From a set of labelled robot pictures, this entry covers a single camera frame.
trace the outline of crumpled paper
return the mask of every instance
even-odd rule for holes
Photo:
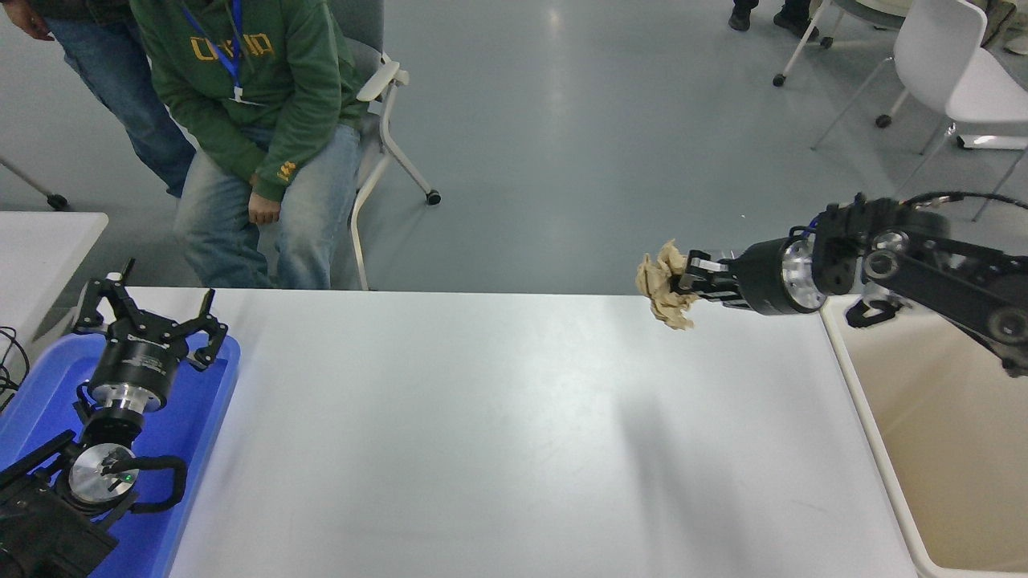
[[[669,280],[672,275],[682,275],[686,270],[686,257],[674,247],[674,240],[664,244],[657,254],[657,260],[650,258],[650,253],[642,257],[642,262],[635,274],[635,287],[650,298],[650,311],[653,316],[664,322],[671,329],[689,329],[693,322],[686,319],[684,312],[689,311],[696,295],[680,295],[671,291]]]

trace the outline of person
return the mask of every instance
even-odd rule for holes
[[[10,22],[57,41],[65,62],[124,127],[136,155],[182,196],[193,147],[150,83],[150,65],[127,0],[0,0]]]
[[[728,26],[732,30],[745,32],[749,30],[749,11],[757,7],[759,0],[735,0],[735,7],[732,8],[732,15],[728,19]],[[774,24],[793,33],[797,38],[803,38],[810,26],[810,0],[785,0],[781,5],[781,10],[774,15]],[[818,30],[810,32],[808,42],[817,40]]]
[[[153,84],[199,143],[176,214],[210,287],[272,287],[260,226],[280,222],[278,286],[328,289],[356,194],[367,105],[325,0],[132,0]]]

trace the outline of gray floor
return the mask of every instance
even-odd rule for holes
[[[796,44],[771,24],[772,4],[740,34],[728,0],[391,0],[388,51],[412,78],[395,136],[443,203],[426,207],[389,171],[361,219],[372,286],[628,294],[641,255],[668,239],[745,248],[857,191],[891,194],[937,123],[910,101],[891,128],[873,127],[901,89],[892,72],[818,151],[808,146],[895,34],[846,19],[832,49],[809,49],[774,88]],[[65,304],[130,256],[136,284],[195,284],[171,238],[175,204],[117,121],[56,43],[3,24],[0,154],[76,210],[110,216]],[[1002,60],[1028,79],[1028,58]],[[988,191],[1014,158],[946,147],[910,193]],[[1005,193],[1028,198],[1026,171]],[[962,239],[1028,253],[1028,214],[997,208],[971,225],[962,205],[946,208]],[[0,209],[47,208],[0,170]],[[357,287],[348,251],[343,289]]]

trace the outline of shoe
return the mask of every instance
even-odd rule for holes
[[[736,12],[732,10],[732,15],[728,19],[728,26],[732,30],[745,32],[749,30],[749,12]]]
[[[1003,49],[1007,52],[1021,55],[1022,57],[1028,56],[1028,34],[1012,38],[1009,42],[1003,44]]]
[[[810,26],[810,21],[808,20],[807,22],[793,22],[791,20],[786,20],[785,16],[781,15],[781,12],[778,12],[777,14],[774,15],[774,24],[775,26],[780,26],[781,28],[784,28],[785,30],[792,32],[793,36],[796,36],[797,38],[803,38],[803,35],[807,33],[807,28]],[[807,38],[807,42],[813,42],[817,40],[817,35],[818,31],[817,27],[815,26],[814,30],[811,31],[810,33],[810,38]]]

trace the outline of white chair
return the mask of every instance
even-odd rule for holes
[[[350,237],[354,245],[354,257],[361,289],[367,291],[368,278],[364,269],[364,251],[357,219],[361,208],[371,195],[381,179],[387,167],[396,159],[417,186],[425,192],[426,203],[438,205],[442,197],[432,188],[417,171],[407,155],[400,150],[390,134],[393,107],[396,106],[396,89],[410,82],[410,74],[400,68],[400,63],[382,52],[384,30],[383,0],[329,0],[329,7],[335,16],[347,45],[354,53],[357,69],[365,79],[358,93],[358,100],[371,103],[381,102],[381,113],[369,111],[361,129],[361,165],[357,172],[358,191],[354,210],[350,214]]]
[[[895,62],[896,74],[911,96],[943,115],[942,122],[921,149],[921,154],[924,155],[929,149],[937,134],[942,133],[942,137],[931,147],[931,152],[925,155],[914,172],[896,188],[896,193],[939,152],[956,131],[957,122],[1028,122],[1028,93],[1011,78],[988,50],[980,47],[985,27],[985,12],[965,0],[915,0],[896,36],[892,56],[875,67],[842,112],[810,148],[817,148],[889,61]],[[1022,152],[1000,179],[993,193],[1003,186],[1024,156],[1025,153]]]

